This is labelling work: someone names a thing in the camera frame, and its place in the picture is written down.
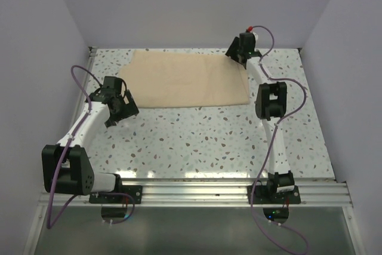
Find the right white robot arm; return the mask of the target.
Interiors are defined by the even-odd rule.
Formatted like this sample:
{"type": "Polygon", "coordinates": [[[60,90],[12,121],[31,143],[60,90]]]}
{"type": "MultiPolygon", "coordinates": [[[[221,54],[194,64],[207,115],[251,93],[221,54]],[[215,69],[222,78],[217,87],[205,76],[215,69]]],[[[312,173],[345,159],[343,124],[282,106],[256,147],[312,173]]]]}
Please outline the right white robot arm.
{"type": "Polygon", "coordinates": [[[235,37],[226,56],[241,64],[258,84],[255,114],[264,127],[268,143],[266,155],[267,184],[265,194],[271,202],[281,202],[295,188],[287,160],[284,136],[279,122],[287,111],[287,84],[271,80],[270,73],[260,64],[262,54],[255,50],[258,36],[249,27],[235,37]]]}

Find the beige cloth wrap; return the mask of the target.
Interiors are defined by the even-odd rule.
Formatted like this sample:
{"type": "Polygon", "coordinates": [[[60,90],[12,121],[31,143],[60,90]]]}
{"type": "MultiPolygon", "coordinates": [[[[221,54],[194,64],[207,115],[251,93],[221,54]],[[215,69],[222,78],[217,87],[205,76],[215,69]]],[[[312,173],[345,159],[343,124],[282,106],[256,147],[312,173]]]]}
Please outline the beige cloth wrap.
{"type": "Polygon", "coordinates": [[[119,71],[139,108],[246,105],[245,69],[224,55],[134,52],[119,71]]]}

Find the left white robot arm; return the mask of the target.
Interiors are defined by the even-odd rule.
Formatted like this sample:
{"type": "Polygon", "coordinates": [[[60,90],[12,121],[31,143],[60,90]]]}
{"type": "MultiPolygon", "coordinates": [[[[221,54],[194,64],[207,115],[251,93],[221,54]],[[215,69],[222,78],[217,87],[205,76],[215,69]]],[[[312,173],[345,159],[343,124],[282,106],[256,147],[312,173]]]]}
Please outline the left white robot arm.
{"type": "Polygon", "coordinates": [[[69,132],[54,145],[42,150],[45,190],[51,194],[89,195],[102,192],[110,202],[119,202],[124,188],[113,173],[96,173],[87,155],[92,140],[102,128],[138,115],[138,107],[126,82],[115,76],[104,78],[103,85],[91,93],[88,106],[69,132]]]}

